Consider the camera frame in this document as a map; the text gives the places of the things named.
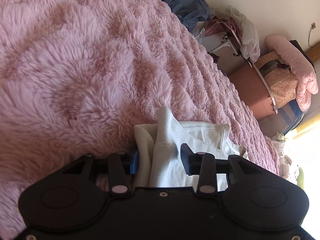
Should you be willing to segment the white Nevada sweatshirt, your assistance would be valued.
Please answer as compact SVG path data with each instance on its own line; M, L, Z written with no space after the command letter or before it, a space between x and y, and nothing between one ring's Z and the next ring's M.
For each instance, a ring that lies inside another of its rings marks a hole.
M139 161L133 184L135 187L197 188L201 155L212 154L226 160L230 155L248 159L245 146L229 139L230 126L207 122L178 121L167 107L161 107L156 124L134 127Z

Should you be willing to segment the pink clothes on table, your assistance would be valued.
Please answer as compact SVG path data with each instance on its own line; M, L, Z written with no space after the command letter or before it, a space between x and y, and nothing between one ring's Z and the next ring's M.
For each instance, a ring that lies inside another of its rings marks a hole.
M232 17L214 16L205 23L204 36L211 36L224 32L224 27L229 27L235 32L238 38L242 38L242 29L238 26Z

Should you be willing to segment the white plush toy pile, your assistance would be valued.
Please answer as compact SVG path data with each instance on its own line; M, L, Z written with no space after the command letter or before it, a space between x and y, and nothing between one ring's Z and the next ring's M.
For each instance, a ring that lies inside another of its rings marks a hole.
M291 153L286 143L289 141L283 133L277 133L271 138L279 157L279 175L281 178L304 189L304 172L292 158L287 155Z

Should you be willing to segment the brown plastic storage box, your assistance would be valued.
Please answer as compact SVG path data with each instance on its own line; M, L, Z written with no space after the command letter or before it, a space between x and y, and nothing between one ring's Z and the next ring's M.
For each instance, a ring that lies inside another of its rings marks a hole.
M240 99L249 107L257 120L277 113L264 78L254 67L245 64L230 75L229 79L238 91Z

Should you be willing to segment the blue translucent storage bin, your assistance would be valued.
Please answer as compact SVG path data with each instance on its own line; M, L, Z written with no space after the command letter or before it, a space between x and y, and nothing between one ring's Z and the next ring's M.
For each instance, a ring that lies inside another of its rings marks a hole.
M275 115L277 132L286 135L295 129L303 120L305 112L301 111L296 100L292 100L278 109Z

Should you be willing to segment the patterned beige storage bag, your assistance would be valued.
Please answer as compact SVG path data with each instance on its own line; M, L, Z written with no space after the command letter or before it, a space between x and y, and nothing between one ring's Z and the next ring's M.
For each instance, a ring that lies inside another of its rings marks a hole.
M255 66L268 85L278 108L296 98L298 79L275 51L261 56Z

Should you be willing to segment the pink fluffy blanket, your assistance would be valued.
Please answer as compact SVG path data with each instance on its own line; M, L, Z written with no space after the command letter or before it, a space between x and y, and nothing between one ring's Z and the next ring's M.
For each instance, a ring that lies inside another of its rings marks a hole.
M24 229L24 189L85 153L129 150L162 106L229 124L279 172L234 85L161 0L1 0L1 239Z

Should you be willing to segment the white plastic bag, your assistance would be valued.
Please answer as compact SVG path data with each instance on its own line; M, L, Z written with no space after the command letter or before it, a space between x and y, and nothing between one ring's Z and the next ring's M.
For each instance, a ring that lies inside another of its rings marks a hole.
M244 59L250 59L252 63L257 62L260 57L260 43L254 24L243 13L231 5L226 6L224 9L214 8L211 12L213 16L235 22L235 25L240 30L238 37L241 41L240 51Z

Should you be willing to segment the small folding table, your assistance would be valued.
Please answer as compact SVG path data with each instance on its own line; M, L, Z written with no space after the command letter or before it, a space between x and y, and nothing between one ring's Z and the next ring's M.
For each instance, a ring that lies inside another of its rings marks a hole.
M232 31L229 27L224 27L225 31L221 33L217 33L211 36L203 36L203 45L206 50L212 57L217 55L217 52L222 48L229 48L231 50L231 54L234 57L241 57L244 59L241 51L241 41L240 38L237 37L234 31Z

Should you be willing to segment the pink folded quilt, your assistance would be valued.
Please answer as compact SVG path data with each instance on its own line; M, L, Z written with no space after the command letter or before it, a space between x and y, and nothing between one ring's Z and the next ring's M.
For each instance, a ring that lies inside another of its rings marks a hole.
M306 112L311 106L311 96L319 91L316 72L307 58L285 37L269 35L265 38L269 51L275 51L290 67L298 79L296 100L301 111Z

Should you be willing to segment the rolled bamboo mat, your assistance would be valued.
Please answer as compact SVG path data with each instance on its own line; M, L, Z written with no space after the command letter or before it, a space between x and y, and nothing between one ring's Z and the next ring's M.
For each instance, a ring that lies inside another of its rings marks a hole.
M319 47L314 47L311 48L310 50L308 50L306 52L307 56L309 57L309 59L315 63L316 61L318 61L320 59L320 48Z

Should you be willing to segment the dark blue bag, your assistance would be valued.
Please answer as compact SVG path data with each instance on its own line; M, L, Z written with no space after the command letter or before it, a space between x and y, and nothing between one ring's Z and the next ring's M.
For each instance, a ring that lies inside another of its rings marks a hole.
M211 18L211 10L205 0L161 0L170 7L180 22L192 32L199 22Z

